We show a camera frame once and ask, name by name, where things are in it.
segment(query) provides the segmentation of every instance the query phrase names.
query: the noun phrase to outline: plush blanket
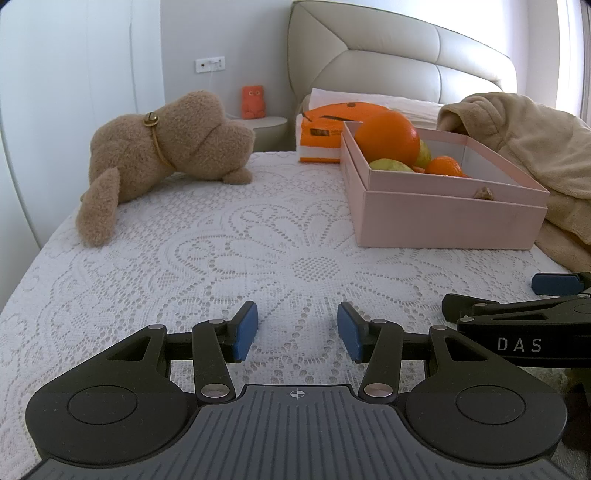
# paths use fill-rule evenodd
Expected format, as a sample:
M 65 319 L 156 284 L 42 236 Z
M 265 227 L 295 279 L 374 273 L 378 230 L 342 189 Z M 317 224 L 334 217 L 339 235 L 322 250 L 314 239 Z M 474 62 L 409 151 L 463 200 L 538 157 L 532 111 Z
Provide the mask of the plush blanket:
M 591 271 L 591 129 L 580 118 L 491 92 L 443 106 L 437 128 L 470 135 L 546 187 L 536 245 L 571 270 Z

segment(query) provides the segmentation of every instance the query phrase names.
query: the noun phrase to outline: metal screw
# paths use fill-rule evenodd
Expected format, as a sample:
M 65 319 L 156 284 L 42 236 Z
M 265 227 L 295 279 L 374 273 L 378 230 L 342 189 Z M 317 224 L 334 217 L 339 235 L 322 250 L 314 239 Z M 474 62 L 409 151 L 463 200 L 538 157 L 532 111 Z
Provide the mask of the metal screw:
M 222 398 L 230 393 L 230 388 L 222 383 L 210 383 L 201 389 L 201 395 L 207 398 Z
M 363 391 L 366 395 L 374 398 L 389 397 L 394 392 L 392 387 L 390 387 L 390 385 L 386 385 L 385 383 L 370 383 L 365 385 Z

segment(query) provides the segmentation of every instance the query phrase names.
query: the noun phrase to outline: electrical socket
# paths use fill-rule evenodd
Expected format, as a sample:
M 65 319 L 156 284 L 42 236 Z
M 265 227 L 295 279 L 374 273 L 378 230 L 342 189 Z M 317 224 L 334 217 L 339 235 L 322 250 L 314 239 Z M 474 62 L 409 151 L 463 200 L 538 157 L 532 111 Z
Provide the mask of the electrical socket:
M 195 60 L 195 73 L 217 72 L 226 69 L 225 57 L 210 57 Z

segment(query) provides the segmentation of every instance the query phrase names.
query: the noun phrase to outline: white lace bedspread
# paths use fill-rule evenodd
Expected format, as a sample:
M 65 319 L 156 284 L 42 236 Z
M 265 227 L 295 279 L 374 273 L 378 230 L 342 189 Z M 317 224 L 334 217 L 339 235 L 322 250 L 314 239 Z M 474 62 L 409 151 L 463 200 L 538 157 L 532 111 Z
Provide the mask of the white lace bedspread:
M 336 310 L 351 301 L 366 318 L 410 332 L 443 323 L 449 292 L 534 299 L 539 271 L 564 271 L 541 251 L 359 248 L 340 170 L 301 164 L 293 153 L 255 154 L 247 186 L 175 176 L 119 207 L 109 245 L 84 247 L 68 218 L 43 248 L 0 316 L 0 478 L 38 462 L 25 407 L 43 384 L 150 323 L 186 332 L 258 305 L 248 360 L 229 367 L 246 383 L 352 384 L 364 365 L 348 357 Z M 191 362 L 173 380 L 193 390 Z M 561 370 L 537 375 L 564 387 Z M 401 391 L 423 379 L 404 362 Z M 582 469 L 572 454 L 560 463 Z

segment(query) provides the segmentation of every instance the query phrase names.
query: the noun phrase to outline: upholstered headboard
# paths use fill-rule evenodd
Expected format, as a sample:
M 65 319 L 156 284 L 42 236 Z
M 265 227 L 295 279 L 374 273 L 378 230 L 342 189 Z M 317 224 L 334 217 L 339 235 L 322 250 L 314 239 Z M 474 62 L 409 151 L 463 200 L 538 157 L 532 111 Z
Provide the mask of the upholstered headboard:
M 291 87 L 453 103 L 515 92 L 515 67 L 476 40 L 405 15 L 330 1 L 295 2 L 288 33 Z

